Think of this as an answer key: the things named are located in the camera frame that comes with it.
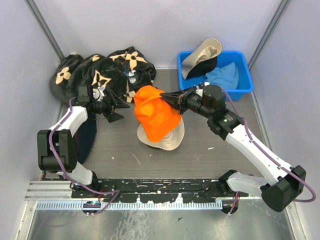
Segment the orange hat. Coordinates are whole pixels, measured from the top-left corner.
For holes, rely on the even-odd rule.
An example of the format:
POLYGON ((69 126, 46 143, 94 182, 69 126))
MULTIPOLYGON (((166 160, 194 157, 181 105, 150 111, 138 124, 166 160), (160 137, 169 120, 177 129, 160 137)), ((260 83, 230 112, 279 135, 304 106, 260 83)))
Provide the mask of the orange hat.
POLYGON ((178 111, 162 99, 162 93, 163 90, 146 85, 134 95, 134 115, 152 143, 161 141, 182 119, 178 111))

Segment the black flower-pattern blanket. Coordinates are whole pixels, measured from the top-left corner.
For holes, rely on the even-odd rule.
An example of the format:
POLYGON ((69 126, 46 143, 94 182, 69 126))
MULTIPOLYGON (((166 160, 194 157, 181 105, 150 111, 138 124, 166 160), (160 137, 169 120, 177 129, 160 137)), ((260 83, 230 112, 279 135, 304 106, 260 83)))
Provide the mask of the black flower-pattern blanket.
POLYGON ((154 64, 130 46, 108 56, 95 53, 83 58, 70 54, 57 66, 49 88, 64 103, 78 94, 80 85, 92 85, 93 89, 104 87, 103 93, 110 89, 118 98, 132 103, 140 88, 154 83, 156 74, 154 64))

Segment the beige bucket hat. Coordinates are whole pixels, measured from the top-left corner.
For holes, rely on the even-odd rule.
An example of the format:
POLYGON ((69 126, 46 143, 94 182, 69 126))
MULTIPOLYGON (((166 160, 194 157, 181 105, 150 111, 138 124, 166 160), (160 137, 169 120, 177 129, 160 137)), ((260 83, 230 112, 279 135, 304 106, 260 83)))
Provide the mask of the beige bucket hat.
POLYGON ((180 120, 179 125, 173 130, 171 130, 162 140, 158 142, 152 142, 148 139, 147 134, 141 124, 137 128, 138 140, 144 145, 152 149, 173 151, 180 146, 184 136, 185 136, 185 125, 182 118, 180 120))

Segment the navy cloth with red stripe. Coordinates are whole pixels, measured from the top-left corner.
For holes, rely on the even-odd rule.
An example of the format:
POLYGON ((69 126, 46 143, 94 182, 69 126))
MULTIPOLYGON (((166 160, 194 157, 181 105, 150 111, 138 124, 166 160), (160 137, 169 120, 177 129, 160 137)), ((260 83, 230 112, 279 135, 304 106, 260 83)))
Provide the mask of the navy cloth with red stripe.
POLYGON ((89 114, 88 119, 81 124, 73 136, 73 142, 77 152, 77 161, 83 164, 92 149, 97 134, 97 117, 89 114))

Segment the blue cloth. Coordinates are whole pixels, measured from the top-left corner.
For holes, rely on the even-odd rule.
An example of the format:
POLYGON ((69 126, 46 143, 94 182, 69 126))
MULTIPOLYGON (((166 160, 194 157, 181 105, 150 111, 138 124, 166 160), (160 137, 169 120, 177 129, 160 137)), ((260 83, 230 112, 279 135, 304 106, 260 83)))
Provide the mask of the blue cloth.
POLYGON ((205 74, 205 83, 218 85, 225 90, 235 90, 239 84, 239 71, 234 62, 215 67, 214 70, 205 74))

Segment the blue plastic bin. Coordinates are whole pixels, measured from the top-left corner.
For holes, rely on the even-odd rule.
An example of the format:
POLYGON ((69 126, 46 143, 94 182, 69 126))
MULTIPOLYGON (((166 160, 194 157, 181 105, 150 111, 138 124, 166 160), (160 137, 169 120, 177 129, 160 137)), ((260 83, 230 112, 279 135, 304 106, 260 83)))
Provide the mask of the blue plastic bin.
MULTIPOLYGON (((177 55, 178 83, 180 90, 185 90, 193 86, 203 84, 207 79, 205 75, 184 79, 182 75, 182 62, 192 53, 192 51, 182 51, 177 55)), ((235 63, 239 79, 236 89, 225 89, 233 101, 240 100, 245 94, 254 89, 253 80, 247 65, 244 54, 237 50, 223 50, 217 57, 217 67, 222 68, 231 63, 235 63)))

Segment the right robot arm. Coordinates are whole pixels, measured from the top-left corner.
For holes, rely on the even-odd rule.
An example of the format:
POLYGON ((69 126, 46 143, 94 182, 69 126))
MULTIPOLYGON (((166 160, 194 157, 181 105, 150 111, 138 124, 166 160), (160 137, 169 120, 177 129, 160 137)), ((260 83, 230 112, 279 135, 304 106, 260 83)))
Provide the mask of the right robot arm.
POLYGON ((260 197, 279 213, 303 192, 305 169, 285 162, 255 137, 244 118, 227 108, 226 100, 230 97, 218 85, 191 87, 160 96, 180 115, 190 110, 207 118, 209 129, 239 150, 261 173, 261 177, 256 177, 229 170, 220 177, 219 191, 223 196, 242 192, 260 197))

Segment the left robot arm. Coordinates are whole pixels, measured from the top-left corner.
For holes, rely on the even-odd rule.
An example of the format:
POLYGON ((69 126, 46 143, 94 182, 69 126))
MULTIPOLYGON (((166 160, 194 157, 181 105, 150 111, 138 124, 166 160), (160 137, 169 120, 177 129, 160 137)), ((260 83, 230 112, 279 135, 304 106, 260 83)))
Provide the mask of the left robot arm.
POLYGON ((124 118, 116 109, 129 107, 108 86, 93 90, 92 85, 80 85, 77 96, 69 100, 66 114, 51 128, 37 133, 39 168, 63 176, 88 198, 103 194, 97 175, 78 162, 73 137, 89 115, 102 114, 112 123, 124 118))

